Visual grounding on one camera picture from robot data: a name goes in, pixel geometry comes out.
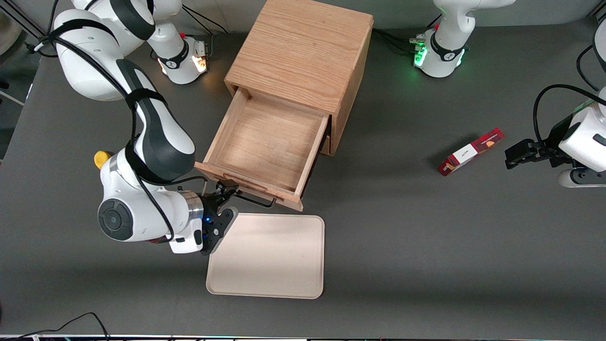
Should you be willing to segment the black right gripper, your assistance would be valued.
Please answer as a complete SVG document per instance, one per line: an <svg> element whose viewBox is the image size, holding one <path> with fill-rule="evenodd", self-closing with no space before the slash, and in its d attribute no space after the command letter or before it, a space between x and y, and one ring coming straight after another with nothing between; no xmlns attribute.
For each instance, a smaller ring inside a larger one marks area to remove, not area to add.
<svg viewBox="0 0 606 341"><path fill-rule="evenodd" d="M207 194L202 197L204 206L204 215L202 218L202 255L212 254L223 237L225 237L227 225L224 222L224 218L220 216L220 209L225 201L229 201L232 197L240 194L240 190L233 187L233 181L217 181L216 191L221 191L222 195Z"/></svg>

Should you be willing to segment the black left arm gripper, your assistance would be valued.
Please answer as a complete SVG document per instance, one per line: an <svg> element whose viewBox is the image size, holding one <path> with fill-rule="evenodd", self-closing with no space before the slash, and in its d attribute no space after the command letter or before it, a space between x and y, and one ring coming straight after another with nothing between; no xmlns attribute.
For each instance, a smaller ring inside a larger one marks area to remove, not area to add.
<svg viewBox="0 0 606 341"><path fill-rule="evenodd" d="M565 164L573 165L573 158L559 147L569 130L573 116L570 114L554 125L547 138L543 139L537 129L538 143L532 139L524 139L506 149L506 168L511 170L525 163L541 161L549 161L552 168Z"/></svg>

